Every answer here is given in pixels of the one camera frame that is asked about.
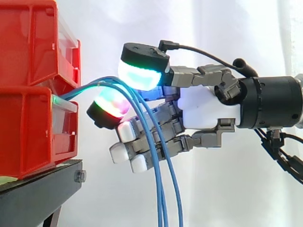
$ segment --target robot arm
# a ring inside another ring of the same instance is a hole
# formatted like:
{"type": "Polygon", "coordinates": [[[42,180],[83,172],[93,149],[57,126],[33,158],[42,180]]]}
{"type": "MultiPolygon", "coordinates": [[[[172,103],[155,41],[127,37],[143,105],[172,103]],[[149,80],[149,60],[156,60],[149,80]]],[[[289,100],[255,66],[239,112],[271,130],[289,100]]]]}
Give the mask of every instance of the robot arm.
{"type": "MultiPolygon", "coordinates": [[[[281,147],[283,127],[302,127],[302,75],[293,77],[259,78],[256,72],[237,59],[233,65],[194,68],[170,66],[167,50],[190,49],[168,41],[159,47],[125,44],[121,60],[161,74],[158,86],[140,91],[146,101],[165,99],[153,109],[164,133],[171,157],[188,152],[193,147],[219,148],[224,132],[238,128],[254,129],[262,146],[277,163],[302,183],[303,162],[290,157],[281,147]],[[236,78],[230,69],[244,75],[236,78]],[[197,130],[193,135],[180,135],[185,129],[197,130]]],[[[159,136],[149,119],[159,160],[164,160],[159,136]]],[[[134,173],[153,167],[151,154],[137,117],[122,122],[116,128],[119,142],[110,148],[114,163],[130,160],[134,173]]]]}

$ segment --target white fingertip pad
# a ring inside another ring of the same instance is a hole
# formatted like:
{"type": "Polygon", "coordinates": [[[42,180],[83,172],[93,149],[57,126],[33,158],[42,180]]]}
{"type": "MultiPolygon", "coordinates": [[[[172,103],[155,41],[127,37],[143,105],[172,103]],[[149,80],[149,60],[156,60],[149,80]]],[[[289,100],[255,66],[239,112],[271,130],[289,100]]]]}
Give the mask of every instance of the white fingertip pad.
{"type": "Polygon", "coordinates": [[[136,139],[136,134],[130,122],[122,122],[119,124],[118,133],[123,143],[127,143],[136,139]]]}
{"type": "Polygon", "coordinates": [[[144,155],[137,155],[131,160],[131,167],[134,174],[142,173],[147,170],[144,155]]]}
{"type": "Polygon", "coordinates": [[[109,148],[110,155],[114,163],[125,162],[129,159],[124,143],[115,143],[109,148]]]}

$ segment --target blue cable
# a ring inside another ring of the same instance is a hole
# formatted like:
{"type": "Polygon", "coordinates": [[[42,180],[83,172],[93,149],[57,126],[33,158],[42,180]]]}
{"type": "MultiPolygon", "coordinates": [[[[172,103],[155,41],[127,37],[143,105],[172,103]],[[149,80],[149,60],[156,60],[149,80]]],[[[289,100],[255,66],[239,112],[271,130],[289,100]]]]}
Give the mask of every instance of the blue cable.
{"type": "MultiPolygon", "coordinates": [[[[113,79],[113,78],[112,77],[102,78],[103,81],[106,79],[113,79]]],[[[106,83],[106,82],[101,83],[101,80],[98,79],[98,83],[96,81],[93,81],[85,86],[77,88],[77,89],[61,96],[61,98],[65,99],[65,100],[70,100],[71,98],[73,98],[76,95],[78,95],[79,93],[81,93],[83,90],[90,88],[90,87],[95,87],[95,86],[110,87],[110,88],[113,88],[113,89],[116,89],[117,91],[119,91],[130,102],[130,104],[134,108],[136,114],[138,115],[138,117],[142,123],[143,129],[145,131],[146,138],[149,143],[150,149],[151,149],[151,156],[152,156],[152,160],[153,160],[153,164],[154,164],[156,186],[157,186],[157,201],[158,201],[157,202],[157,204],[158,204],[158,226],[162,227],[162,206],[163,206],[164,224],[165,224],[165,226],[168,226],[167,208],[166,208],[165,195],[164,195],[164,190],[163,190],[163,185],[162,185],[162,180],[161,180],[160,166],[159,166],[159,159],[157,156],[157,151],[154,146],[152,134],[148,128],[146,119],[143,116],[143,111],[139,105],[139,102],[138,102],[136,96],[134,96],[133,91],[127,85],[125,86],[126,90],[130,93],[131,97],[133,98],[133,100],[132,100],[129,97],[129,95],[125,91],[123,91],[121,88],[119,88],[113,84],[110,84],[110,83],[106,83]]]]}
{"type": "Polygon", "coordinates": [[[160,141],[162,143],[162,147],[163,147],[163,151],[164,151],[164,155],[167,161],[167,164],[169,166],[169,171],[171,174],[171,179],[173,181],[173,185],[175,188],[175,193],[176,193],[176,198],[177,198],[177,205],[178,205],[178,216],[179,216],[179,226],[183,227],[183,211],[182,211],[182,201],[181,201],[181,195],[180,195],[180,190],[179,190],[179,186],[178,186],[178,181],[176,178],[176,174],[174,171],[174,167],[173,164],[171,162],[170,156],[169,156],[169,151],[168,148],[166,146],[166,141],[164,139],[164,135],[163,132],[154,116],[154,114],[152,113],[151,109],[149,108],[149,106],[147,105],[147,103],[144,101],[144,99],[139,95],[139,93],[137,91],[134,91],[136,96],[138,97],[139,101],[143,104],[144,108],[146,109],[147,113],[149,114],[154,126],[156,127],[156,130],[158,132],[160,141]]]}
{"type": "Polygon", "coordinates": [[[163,189],[163,184],[161,184],[161,194],[162,194],[162,209],[163,209],[164,227],[169,227],[169,220],[168,220],[168,215],[167,215],[166,199],[165,199],[165,192],[163,189]]]}

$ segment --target white backdrop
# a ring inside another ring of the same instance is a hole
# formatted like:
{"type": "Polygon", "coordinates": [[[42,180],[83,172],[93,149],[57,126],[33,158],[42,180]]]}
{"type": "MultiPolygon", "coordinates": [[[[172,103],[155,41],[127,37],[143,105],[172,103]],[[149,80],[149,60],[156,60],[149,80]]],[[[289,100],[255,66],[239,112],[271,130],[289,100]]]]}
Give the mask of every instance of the white backdrop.
{"type": "MultiPolygon", "coordinates": [[[[282,0],[57,0],[81,40],[83,84],[116,75],[126,42],[160,39],[202,48],[232,62],[244,58],[261,76],[292,72],[288,1],[282,0]]],[[[171,65],[211,63],[186,52],[171,65]]],[[[98,129],[86,110],[98,89],[80,104],[79,155],[87,170],[83,188],[68,200],[60,227],[155,227],[153,171],[134,175],[129,163],[112,164],[114,131],[98,129]]],[[[286,150],[298,152],[288,143],[286,150]]],[[[303,186],[269,157],[249,130],[223,136],[221,149],[195,149],[173,158],[186,227],[301,227],[303,186]]],[[[170,226],[178,226],[175,195],[161,164],[170,226]]]]}

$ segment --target led light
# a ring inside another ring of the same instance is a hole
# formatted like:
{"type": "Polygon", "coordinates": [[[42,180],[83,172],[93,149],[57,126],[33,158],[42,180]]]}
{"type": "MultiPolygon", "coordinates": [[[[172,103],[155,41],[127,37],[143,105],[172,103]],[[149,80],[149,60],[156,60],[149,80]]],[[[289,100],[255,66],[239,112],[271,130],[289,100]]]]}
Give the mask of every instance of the led light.
{"type": "MultiPolygon", "coordinates": [[[[122,85],[117,86],[128,94],[122,85]]],[[[97,127],[112,130],[120,124],[130,106],[128,100],[119,91],[104,87],[86,113],[97,127]]]]}
{"type": "MultiPolygon", "coordinates": [[[[117,86],[126,92],[123,86],[117,86]]],[[[128,100],[120,92],[110,87],[104,87],[95,102],[104,111],[117,118],[123,118],[130,108],[128,100]]]]}
{"type": "Polygon", "coordinates": [[[123,61],[119,63],[118,75],[128,86],[143,91],[155,88],[161,78],[160,72],[138,68],[123,61]]]}

